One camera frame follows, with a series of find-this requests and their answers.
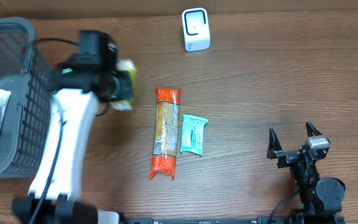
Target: wooden tabletop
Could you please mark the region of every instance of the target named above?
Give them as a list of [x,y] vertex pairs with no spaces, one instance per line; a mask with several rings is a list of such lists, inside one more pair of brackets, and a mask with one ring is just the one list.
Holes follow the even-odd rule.
[[[84,201],[127,217],[268,215],[295,190],[289,169],[266,159],[269,127],[284,150],[294,150],[310,120],[332,142],[318,171],[346,184],[341,215],[358,223],[358,10],[210,15],[211,48],[200,52],[185,52],[180,16],[32,23],[38,37],[108,32],[139,69],[135,109],[94,120]],[[75,50],[60,43],[40,48],[51,65]],[[203,156],[179,153],[174,181],[149,179],[155,86],[182,89],[180,123],[183,113],[209,119]],[[12,198],[25,196],[30,183],[0,180],[0,222],[9,222]],[[299,199],[278,214],[291,208],[300,208]]]

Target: wooden wall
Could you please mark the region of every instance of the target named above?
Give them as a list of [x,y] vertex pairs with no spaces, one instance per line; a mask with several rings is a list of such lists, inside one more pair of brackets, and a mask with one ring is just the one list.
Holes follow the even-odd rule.
[[358,0],[0,0],[0,17],[68,19],[179,15],[191,7],[230,12],[358,9]]

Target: blue packet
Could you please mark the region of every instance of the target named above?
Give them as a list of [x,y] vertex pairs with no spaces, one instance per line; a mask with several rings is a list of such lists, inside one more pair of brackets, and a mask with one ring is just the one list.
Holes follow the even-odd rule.
[[187,151],[203,155],[204,125],[206,124],[208,124],[208,119],[183,114],[180,152]]

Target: plastic crate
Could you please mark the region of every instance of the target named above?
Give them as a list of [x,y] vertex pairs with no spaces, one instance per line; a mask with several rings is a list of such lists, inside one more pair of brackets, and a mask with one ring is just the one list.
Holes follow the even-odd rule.
[[23,18],[0,19],[0,89],[12,92],[0,133],[0,178],[30,177],[42,159],[50,119],[50,70],[34,47],[31,23]]

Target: gray plastic basket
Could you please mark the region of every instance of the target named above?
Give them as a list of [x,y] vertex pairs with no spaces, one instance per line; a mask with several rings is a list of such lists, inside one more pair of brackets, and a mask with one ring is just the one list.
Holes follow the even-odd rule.
[[34,39],[28,20],[0,19],[0,89],[12,92],[0,133],[0,178],[34,175],[44,151],[50,118],[44,86],[50,67],[36,48],[21,50]]

